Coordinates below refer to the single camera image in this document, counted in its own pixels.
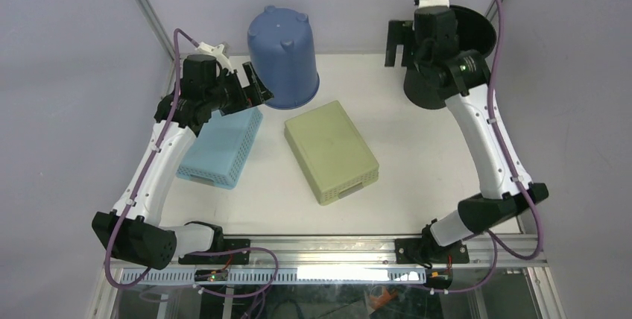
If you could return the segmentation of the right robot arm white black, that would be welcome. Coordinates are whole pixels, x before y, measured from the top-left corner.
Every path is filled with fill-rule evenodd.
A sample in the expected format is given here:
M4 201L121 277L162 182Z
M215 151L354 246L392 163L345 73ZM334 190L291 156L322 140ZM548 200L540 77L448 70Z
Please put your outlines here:
M385 65L397 55L405 68L403 91L426 110L447 109L466 141L478 175L479 192L423 228L408 258L439 263L464 239L528 210L549 191L522 167L491 91L487 57L499 44L499 29L462 6L417 9L411 20L388 23Z

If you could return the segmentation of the light blue plastic basket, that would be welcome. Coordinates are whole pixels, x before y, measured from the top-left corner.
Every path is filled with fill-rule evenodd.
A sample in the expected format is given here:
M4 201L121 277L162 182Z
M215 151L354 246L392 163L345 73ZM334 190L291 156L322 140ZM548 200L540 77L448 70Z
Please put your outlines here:
M217 110L184 156L176 176L222 189L234 189L262 123L256 108L221 115Z

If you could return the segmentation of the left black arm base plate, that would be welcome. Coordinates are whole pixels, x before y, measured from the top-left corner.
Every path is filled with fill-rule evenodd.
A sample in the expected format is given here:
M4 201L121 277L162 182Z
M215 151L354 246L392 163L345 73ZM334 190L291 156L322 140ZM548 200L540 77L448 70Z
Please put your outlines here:
M206 253L218 253L231 251L230 254L221 256L200 256L187 254L178 259L180 265L211 265L222 266L230 262L231 265L248 265L250 263L250 252L247 250L251 245L251 240L246 238L224 239L221 247L213 245Z

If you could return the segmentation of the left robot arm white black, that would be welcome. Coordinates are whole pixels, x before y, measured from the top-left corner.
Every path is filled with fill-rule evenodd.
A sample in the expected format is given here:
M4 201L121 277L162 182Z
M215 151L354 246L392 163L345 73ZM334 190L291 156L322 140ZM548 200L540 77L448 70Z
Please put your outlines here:
M187 151L214 113L229 116L272 99L252 63L242 65L248 80L217 56L185 58L182 74L154 113L147 148L127 188L109 212L97 212L92 230L105 249L105 265L113 259L162 270L173 257L197 255L206 264L224 255L221 228L190 221L161 226L168 191Z

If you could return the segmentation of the light green plastic basket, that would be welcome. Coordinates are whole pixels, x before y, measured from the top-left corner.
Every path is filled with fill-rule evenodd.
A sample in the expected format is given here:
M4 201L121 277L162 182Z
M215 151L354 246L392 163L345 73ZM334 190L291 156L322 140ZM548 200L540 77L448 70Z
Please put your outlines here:
M321 206L379 179L376 157L339 101L286 120L284 136Z

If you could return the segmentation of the large blue plastic bucket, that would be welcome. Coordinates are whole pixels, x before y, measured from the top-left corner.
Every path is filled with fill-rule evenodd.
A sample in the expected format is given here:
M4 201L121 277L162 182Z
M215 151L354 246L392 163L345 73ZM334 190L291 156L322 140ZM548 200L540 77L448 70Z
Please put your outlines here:
M265 6L247 29L250 61L274 97L266 104L291 110L309 103L320 88L309 16Z

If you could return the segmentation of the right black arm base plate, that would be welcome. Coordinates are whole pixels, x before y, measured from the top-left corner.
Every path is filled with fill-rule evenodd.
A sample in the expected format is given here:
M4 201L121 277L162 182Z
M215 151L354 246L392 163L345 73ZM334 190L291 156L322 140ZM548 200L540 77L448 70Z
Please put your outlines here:
M447 247L441 247L431 239L423 237L394 239L396 263L417 265L468 264L470 256L467 246L457 241Z

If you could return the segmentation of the black plastic bucket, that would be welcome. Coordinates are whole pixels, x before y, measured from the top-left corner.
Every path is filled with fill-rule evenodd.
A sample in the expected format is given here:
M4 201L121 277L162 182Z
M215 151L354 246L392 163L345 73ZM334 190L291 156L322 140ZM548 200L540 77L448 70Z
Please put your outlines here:
M458 5L422 7L414 12L414 45L403 89L408 100L439 110L453 95L489 84L486 58L496 45L496 30L480 13Z

